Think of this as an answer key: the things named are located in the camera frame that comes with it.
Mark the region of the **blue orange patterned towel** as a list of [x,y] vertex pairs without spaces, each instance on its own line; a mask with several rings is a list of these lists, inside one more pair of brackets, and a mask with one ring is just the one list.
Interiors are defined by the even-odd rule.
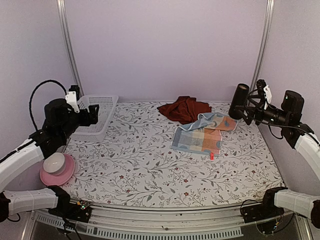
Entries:
[[213,159],[221,153],[222,132],[232,132],[237,125],[237,120],[219,112],[200,113],[195,122],[176,128],[171,148]]

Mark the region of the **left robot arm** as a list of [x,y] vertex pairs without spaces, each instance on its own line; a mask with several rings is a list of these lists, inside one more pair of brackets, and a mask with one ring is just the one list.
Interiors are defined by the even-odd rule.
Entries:
[[78,127],[98,122],[99,105],[77,109],[66,99],[57,98],[44,107],[45,121],[40,130],[31,134],[22,145],[0,160],[0,220],[38,209],[50,209],[61,218],[68,218],[80,208],[70,202],[70,195],[57,185],[40,190],[10,192],[6,186],[29,167],[48,159]]

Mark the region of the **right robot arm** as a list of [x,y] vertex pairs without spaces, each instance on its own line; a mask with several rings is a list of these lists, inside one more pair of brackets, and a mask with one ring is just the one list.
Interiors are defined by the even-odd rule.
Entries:
[[[232,103],[229,115],[243,119],[247,125],[255,122],[281,129],[281,138],[296,150],[309,164],[316,176],[320,175],[320,141],[314,131],[301,122],[304,98],[297,92],[286,90],[281,108],[270,104],[267,90],[257,88],[246,92]],[[290,210],[320,227],[319,196],[299,193],[287,187],[273,187],[264,193],[262,203],[245,207],[240,212],[246,222],[274,217]]]

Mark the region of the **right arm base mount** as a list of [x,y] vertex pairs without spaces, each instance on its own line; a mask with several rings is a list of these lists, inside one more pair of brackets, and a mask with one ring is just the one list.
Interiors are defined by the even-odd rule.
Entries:
[[276,207],[273,203],[259,203],[251,199],[245,200],[239,211],[246,224],[278,217],[285,213],[283,208]]

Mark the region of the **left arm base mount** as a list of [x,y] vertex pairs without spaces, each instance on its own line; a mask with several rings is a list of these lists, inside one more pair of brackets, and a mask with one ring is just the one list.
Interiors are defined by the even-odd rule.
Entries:
[[73,220],[81,223],[88,223],[92,214],[92,207],[90,204],[83,202],[72,203],[69,202],[65,206],[57,206],[56,208],[48,209],[48,213],[63,220]]

